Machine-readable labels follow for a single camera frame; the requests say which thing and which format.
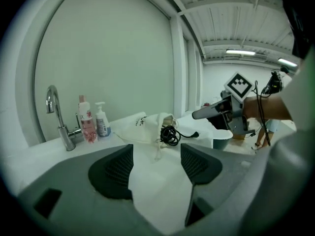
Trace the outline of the black hair dryer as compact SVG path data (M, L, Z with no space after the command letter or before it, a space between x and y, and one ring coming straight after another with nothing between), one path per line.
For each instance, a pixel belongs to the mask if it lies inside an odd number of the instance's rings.
M186 136L180 133L174 126L168 125L168 126L162 126L162 129L160 131L159 141L166 145L175 147L179 144L182 138L191 139L191 138L198 138L198 137L199 137L198 132L194 132L192 135Z

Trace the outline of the white vanity cabinet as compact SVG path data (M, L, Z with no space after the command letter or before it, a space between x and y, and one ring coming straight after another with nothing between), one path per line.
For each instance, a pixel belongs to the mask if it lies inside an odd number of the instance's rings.
M61 139L54 139L1 160L10 192L18 195L47 170L64 160L101 149L133 145L133 168L128 187L136 210L163 235L185 228L192 183L181 165L181 147L166 146L162 158L155 160L156 148L149 144L123 140L115 133L93 144L81 142L67 151Z

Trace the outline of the black star print shirt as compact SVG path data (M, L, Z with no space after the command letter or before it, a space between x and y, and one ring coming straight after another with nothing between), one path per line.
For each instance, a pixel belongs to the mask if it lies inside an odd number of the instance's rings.
M310 18L303 5L300 0L283 0L283 8L294 36L292 54L300 59L305 59L314 45Z

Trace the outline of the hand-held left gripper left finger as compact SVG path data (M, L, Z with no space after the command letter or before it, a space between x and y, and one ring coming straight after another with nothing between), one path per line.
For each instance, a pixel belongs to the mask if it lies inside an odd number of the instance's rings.
M163 236L135 208L128 187L133 145L57 163L18 200L53 236Z

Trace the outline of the person's right forearm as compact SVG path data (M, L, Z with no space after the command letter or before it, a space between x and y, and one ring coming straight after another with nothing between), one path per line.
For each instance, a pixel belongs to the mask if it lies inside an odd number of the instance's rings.
M292 117L279 94L264 97L247 97L243 115L246 118L292 120Z

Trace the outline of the white and green bathtub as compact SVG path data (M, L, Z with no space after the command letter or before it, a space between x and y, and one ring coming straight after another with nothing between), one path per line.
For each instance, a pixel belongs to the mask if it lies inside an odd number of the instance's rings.
M232 137L233 134L230 130L216 129L215 131L213 131L213 148L224 150Z

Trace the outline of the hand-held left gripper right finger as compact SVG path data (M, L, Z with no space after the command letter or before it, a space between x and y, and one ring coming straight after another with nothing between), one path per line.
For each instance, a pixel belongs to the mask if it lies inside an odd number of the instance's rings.
M248 172L254 155L181 144L181 165L192 183L185 226L216 210Z

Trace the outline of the chrome faucet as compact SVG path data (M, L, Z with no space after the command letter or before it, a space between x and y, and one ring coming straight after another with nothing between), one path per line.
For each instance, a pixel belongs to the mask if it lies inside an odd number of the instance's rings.
M60 138L63 142L63 145L65 146L67 151L74 150L76 148L76 145L73 142L73 139L75 139L79 136L82 136L82 130L81 130L81 127L79 124L78 115L76 114L76 120L77 120L78 127L75 127L73 130L69 130L63 121L58 91L54 85L50 85L47 88L46 113L48 113L48 114L55 113L56 114L57 121L58 121L58 132L59 132Z

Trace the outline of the ceiling tube light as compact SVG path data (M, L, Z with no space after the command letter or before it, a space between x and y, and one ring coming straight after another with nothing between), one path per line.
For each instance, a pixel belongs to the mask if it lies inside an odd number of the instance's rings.
M298 65L294 62L291 62L291 61L288 61L286 59L283 59L283 58L279 58L278 59L278 62L282 63L282 64L285 64L287 66L290 66L290 67L297 67Z
M227 54L235 54L235 55L246 55L246 56L254 56L256 52L253 51L245 51L245 50L226 50Z

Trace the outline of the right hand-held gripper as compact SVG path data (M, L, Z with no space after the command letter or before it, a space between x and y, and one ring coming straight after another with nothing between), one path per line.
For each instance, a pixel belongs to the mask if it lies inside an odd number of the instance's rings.
M221 101L192 113L193 119L207 118L217 130L231 130L234 135L252 133L243 114L244 101L253 90L253 83L236 72L220 93Z

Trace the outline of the pink floral bottle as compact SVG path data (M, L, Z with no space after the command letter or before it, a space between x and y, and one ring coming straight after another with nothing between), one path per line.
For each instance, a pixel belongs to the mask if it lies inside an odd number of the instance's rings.
M97 139L97 134L91 113L91 107L84 95L79 95L78 115L81 123L81 131L85 140L89 144L93 144Z

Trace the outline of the white canvas bag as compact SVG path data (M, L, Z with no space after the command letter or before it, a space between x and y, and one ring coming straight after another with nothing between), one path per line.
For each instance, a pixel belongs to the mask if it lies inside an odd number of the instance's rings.
M148 116L145 112L140 112L111 122L111 129L123 140L154 146L155 160L158 161L162 158L161 150L166 147L166 143L160 140L160 133L163 127L169 125L174 128L178 126L178 121L172 114L158 113Z

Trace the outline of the white pump bottle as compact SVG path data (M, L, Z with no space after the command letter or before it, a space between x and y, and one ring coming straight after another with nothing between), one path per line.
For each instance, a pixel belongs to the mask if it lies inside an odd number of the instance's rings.
M104 102L96 102L97 112L95 114L96 130L100 138L108 137L111 134L111 127L108 122L106 113L103 111L102 106Z

